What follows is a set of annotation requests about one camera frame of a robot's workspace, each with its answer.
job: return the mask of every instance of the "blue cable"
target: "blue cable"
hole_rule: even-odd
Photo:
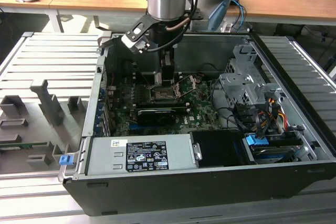
[[[238,32],[239,29],[241,28],[241,26],[243,25],[244,11],[243,11],[242,6],[241,6],[237,1],[235,1],[235,0],[231,0],[231,1],[233,1],[237,6],[239,6],[239,8],[240,8],[240,12],[242,13],[242,18],[241,18],[241,20],[240,20],[240,27],[237,29],[237,32]]]

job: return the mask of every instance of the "power supply label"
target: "power supply label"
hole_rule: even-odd
[[[126,170],[129,173],[168,169],[165,141],[126,144]]]

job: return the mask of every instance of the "floor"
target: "floor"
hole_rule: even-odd
[[[99,19],[102,27],[117,32],[125,31],[136,21],[136,18],[121,17],[99,17]],[[23,32],[53,32],[48,17],[42,14],[0,13],[0,20],[0,61],[3,61],[8,55]],[[62,15],[61,20],[66,33],[99,33],[100,31],[95,28],[92,16]],[[241,31],[246,32],[247,27],[253,27],[253,31],[260,35],[273,36],[276,24],[244,23]],[[282,35],[293,35],[299,27],[284,25],[282,29]],[[336,40],[333,41],[333,38],[336,38],[336,27],[305,26],[296,40],[315,61],[324,66],[329,57],[336,52]]]

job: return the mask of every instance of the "green circuit board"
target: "green circuit board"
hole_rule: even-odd
[[[117,92],[113,98],[116,103],[112,106],[111,111],[114,120],[112,136],[187,134],[195,130],[221,128],[218,114],[208,100],[210,95],[208,81],[197,79],[197,83],[192,83],[190,78],[185,78],[179,83],[180,95],[184,95],[178,101],[184,104],[188,102],[190,104],[189,111],[188,113],[178,113],[175,117],[175,123],[165,126],[138,126],[136,114],[139,109],[134,106],[132,90],[141,88],[144,90],[144,94],[141,94],[144,100],[149,99],[146,85],[134,85],[132,80],[128,79],[118,83]],[[159,94],[157,97],[166,98],[167,101],[172,100],[167,93]]]

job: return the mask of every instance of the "blue latch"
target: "blue latch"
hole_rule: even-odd
[[[62,155],[59,159],[60,165],[74,165],[73,155]]]
[[[246,137],[247,144],[250,145],[269,145],[266,137],[264,138],[256,138],[255,134],[249,135]]]

